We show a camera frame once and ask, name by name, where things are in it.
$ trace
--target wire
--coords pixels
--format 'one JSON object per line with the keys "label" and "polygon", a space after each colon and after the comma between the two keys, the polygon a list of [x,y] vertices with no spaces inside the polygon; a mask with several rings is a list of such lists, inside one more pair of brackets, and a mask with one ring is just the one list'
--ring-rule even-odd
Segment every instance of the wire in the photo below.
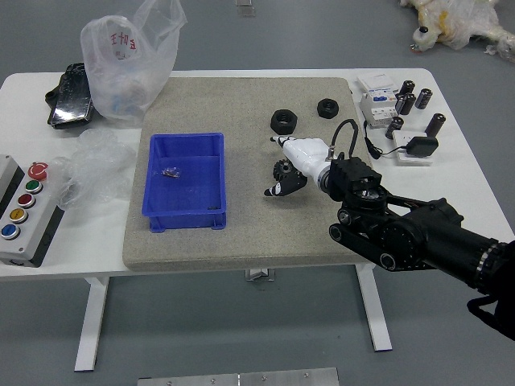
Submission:
{"label": "wire", "polygon": [[359,128],[357,127],[357,123],[353,119],[346,119],[345,121],[341,122],[338,125],[338,127],[335,130],[334,135],[332,136],[331,148],[334,149],[335,144],[336,144],[336,138],[338,137],[338,134],[340,133],[341,128],[344,127],[348,123],[350,123],[352,128],[354,129],[354,134],[352,135],[351,145],[348,148],[348,157],[351,158],[352,153],[354,152],[354,147],[356,147],[357,134],[359,131]]}
{"label": "wire", "polygon": [[367,146],[367,150],[369,151],[369,153],[370,153],[370,155],[372,156],[373,159],[379,159],[381,156],[387,155],[387,154],[391,154],[395,150],[400,150],[400,149],[405,149],[406,148],[406,146],[399,146],[399,147],[396,147],[395,149],[389,151],[388,153],[385,153],[383,151],[383,149],[380,149],[379,147],[375,146],[372,143],[372,141],[370,141],[369,136],[367,134],[367,126],[368,125],[369,125],[369,123],[367,121],[363,122],[363,128],[365,130],[365,144]]}

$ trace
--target black power adapter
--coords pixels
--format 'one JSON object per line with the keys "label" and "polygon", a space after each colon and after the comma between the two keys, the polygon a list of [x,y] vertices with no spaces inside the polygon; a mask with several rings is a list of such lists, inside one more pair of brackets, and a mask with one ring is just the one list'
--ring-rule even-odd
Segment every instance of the black power adapter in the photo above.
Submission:
{"label": "black power adapter", "polygon": [[429,157],[438,147],[435,137],[413,137],[406,145],[406,153],[414,157]]}

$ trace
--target white table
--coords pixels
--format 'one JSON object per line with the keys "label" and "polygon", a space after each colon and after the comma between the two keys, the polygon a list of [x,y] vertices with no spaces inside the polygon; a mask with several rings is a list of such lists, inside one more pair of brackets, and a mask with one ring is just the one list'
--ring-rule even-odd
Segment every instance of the white table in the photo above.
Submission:
{"label": "white table", "polygon": [[[347,79],[354,101],[358,103],[361,90],[356,82],[356,75],[371,71],[376,70],[201,71],[173,72],[172,75],[337,76]],[[420,200],[446,197],[458,213],[465,217],[462,223],[464,228],[483,236],[511,241],[514,238],[513,232],[432,75],[422,69],[382,71],[399,84],[406,79],[413,80],[417,85],[415,92],[420,88],[429,88],[434,93],[426,110],[413,109],[406,117],[405,129],[422,132],[433,113],[443,113],[447,118],[438,136],[440,146],[433,155],[433,165],[399,166],[394,154],[374,160],[373,168],[383,175],[382,184],[395,195]],[[6,79],[0,89],[0,154],[11,155],[22,167],[27,167],[34,161],[49,161],[57,154],[69,156],[76,148],[76,138],[82,129],[54,130],[46,123],[49,108],[44,102],[44,95],[59,83],[60,75],[14,74]],[[106,120],[100,119],[88,127],[110,125]],[[121,142],[138,149],[140,129],[116,128],[116,133]],[[383,150],[392,148],[392,143],[384,136],[384,130],[369,130],[369,137],[374,145]],[[134,166],[129,167],[127,175],[134,175]],[[0,280],[3,281],[83,277],[90,283],[76,371],[93,370],[109,277],[142,274],[129,271],[122,264],[128,207],[128,200],[115,199],[108,204],[88,207],[87,211],[69,210],[65,213],[40,268],[0,265]],[[374,347],[376,350],[389,350],[391,343],[373,278],[373,266],[357,264],[356,271]]]}

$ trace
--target white electrical module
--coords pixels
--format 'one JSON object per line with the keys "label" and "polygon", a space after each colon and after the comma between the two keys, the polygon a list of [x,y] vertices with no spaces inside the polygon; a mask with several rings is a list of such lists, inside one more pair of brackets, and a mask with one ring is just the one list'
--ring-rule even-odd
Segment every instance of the white electrical module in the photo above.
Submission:
{"label": "white electrical module", "polygon": [[35,162],[25,173],[13,158],[0,159],[0,261],[39,267],[64,211],[45,189],[46,164]]}
{"label": "white electrical module", "polygon": [[384,73],[374,72],[357,77],[365,93],[360,109],[371,128],[386,127],[398,115],[395,105],[397,85]]}

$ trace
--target black hex nut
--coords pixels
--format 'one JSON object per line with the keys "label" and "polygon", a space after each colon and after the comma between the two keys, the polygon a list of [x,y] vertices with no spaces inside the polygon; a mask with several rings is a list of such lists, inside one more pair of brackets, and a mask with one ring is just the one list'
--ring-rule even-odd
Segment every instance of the black hex nut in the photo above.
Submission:
{"label": "black hex nut", "polygon": [[338,111],[340,108],[338,104],[333,99],[322,99],[318,106],[316,107],[316,111],[319,112],[319,115],[322,118],[332,119],[336,115],[338,115]]}
{"label": "black hex nut", "polygon": [[290,135],[297,125],[297,116],[290,110],[277,110],[270,121],[270,128],[278,135]]}

